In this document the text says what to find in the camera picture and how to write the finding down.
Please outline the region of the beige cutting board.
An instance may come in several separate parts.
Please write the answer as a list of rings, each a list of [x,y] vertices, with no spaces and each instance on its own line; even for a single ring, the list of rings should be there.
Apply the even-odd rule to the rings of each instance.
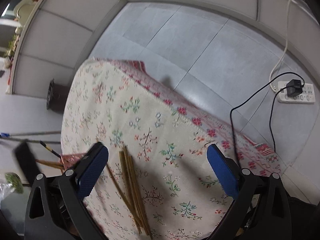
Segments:
[[[35,8],[36,2],[33,0],[21,0],[14,7],[14,15],[17,18],[19,24],[23,27],[25,26],[31,12]]]

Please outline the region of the pink perforated utensil holder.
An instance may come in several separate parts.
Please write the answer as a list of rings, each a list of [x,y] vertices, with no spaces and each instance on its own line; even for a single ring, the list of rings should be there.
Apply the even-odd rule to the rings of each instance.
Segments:
[[[61,155],[61,163],[63,165],[63,169],[67,170],[67,169],[71,168],[79,160],[81,160],[85,155],[86,155],[85,153]]]

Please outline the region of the bamboo chopstick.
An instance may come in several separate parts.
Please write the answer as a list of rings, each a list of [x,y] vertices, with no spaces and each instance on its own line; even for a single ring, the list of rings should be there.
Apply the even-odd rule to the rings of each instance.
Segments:
[[[142,196],[140,194],[139,183],[137,181],[137,177],[136,177],[136,173],[133,165],[133,159],[130,155],[128,156],[128,163],[129,163],[129,173],[132,181],[132,187],[133,187],[133,191],[134,191],[134,195],[137,203],[137,210],[140,214],[140,219],[142,220],[143,228],[146,234],[152,239],[151,230],[150,230],[148,218],[145,211],[145,206],[142,200]]]
[[[126,196],[127,196],[128,201],[135,207],[136,214],[140,218],[140,214],[137,210],[136,198],[134,195],[132,181],[131,181],[130,173],[129,173],[128,156],[129,156],[129,154],[127,152],[126,147],[123,147],[123,149],[119,151],[119,157],[120,157],[120,164],[121,164],[121,169],[122,169],[122,174],[123,174],[123,181],[124,181],[124,184],[126,187]],[[142,225],[141,230],[142,229],[144,230],[142,220],[140,219],[140,221],[141,221],[141,225]]]
[[[108,173],[109,173],[109,175],[111,177],[111,180],[113,181],[113,183],[114,183],[119,195],[121,196],[121,198],[122,198],[123,202],[125,203],[126,207],[128,208],[128,210],[132,214],[139,234],[141,234],[142,233],[142,231],[141,231],[142,225],[141,225],[140,218],[136,214],[135,207],[126,198],[125,194],[123,193],[123,191],[121,190],[119,184],[117,183],[117,181],[116,181],[116,179],[115,179],[110,167],[108,166],[108,164],[106,164],[106,168],[108,170]]]

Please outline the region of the black power adapter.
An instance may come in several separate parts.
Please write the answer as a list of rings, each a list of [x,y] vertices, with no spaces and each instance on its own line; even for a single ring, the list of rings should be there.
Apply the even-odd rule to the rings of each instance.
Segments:
[[[304,83],[298,79],[292,79],[286,84],[287,96],[293,98],[303,93]]]

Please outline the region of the white power strip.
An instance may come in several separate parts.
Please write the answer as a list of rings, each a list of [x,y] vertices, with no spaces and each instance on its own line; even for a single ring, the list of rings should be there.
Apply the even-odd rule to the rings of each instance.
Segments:
[[[285,88],[277,95],[277,100],[280,103],[313,104],[316,101],[313,84],[306,83],[302,89],[289,94]]]

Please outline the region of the bag of green vegetables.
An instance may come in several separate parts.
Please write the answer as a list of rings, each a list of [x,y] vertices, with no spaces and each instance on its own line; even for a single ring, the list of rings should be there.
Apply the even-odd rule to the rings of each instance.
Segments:
[[[12,172],[5,173],[4,179],[1,179],[1,201],[12,193],[22,194],[24,192],[23,184],[20,177]]]

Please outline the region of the black tipped chopstick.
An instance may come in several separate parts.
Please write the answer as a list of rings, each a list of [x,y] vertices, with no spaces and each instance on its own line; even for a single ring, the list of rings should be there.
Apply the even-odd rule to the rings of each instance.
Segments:
[[[53,155],[55,155],[56,157],[58,157],[59,159],[61,159],[61,155],[59,155],[57,152],[55,152],[51,147],[49,147],[46,143],[44,143],[43,141],[40,141],[40,144],[47,149],[49,152],[51,152]]]

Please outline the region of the floral tablecloth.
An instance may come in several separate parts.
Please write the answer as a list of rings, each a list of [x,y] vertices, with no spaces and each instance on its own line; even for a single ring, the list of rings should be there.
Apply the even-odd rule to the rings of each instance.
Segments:
[[[98,141],[108,148],[108,166],[84,203],[109,239],[145,239],[119,194],[123,148],[133,159],[153,239],[202,239],[225,215],[232,199],[208,163],[209,145],[257,175],[285,168],[267,144],[232,135],[229,124],[149,77],[141,61],[91,58],[76,72],[62,152],[85,153]]]

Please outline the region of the dark trash bin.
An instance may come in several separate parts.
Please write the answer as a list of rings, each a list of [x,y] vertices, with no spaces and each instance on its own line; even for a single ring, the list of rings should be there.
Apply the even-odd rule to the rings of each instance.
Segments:
[[[65,110],[70,87],[55,83],[52,79],[49,83],[47,94],[47,110],[62,114]]]

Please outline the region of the bamboo chopstick longest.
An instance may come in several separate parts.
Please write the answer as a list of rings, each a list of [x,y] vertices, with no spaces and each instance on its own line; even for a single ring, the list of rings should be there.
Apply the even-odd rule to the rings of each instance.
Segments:
[[[142,200],[142,195],[139,188],[139,183],[135,173],[133,158],[129,155],[127,147],[123,145],[122,151],[119,153],[121,164],[123,165],[124,181],[127,188],[127,194],[130,204],[134,210],[132,215],[135,215],[135,221],[139,231],[143,229],[145,234],[153,239],[151,228],[146,215],[145,206]]]

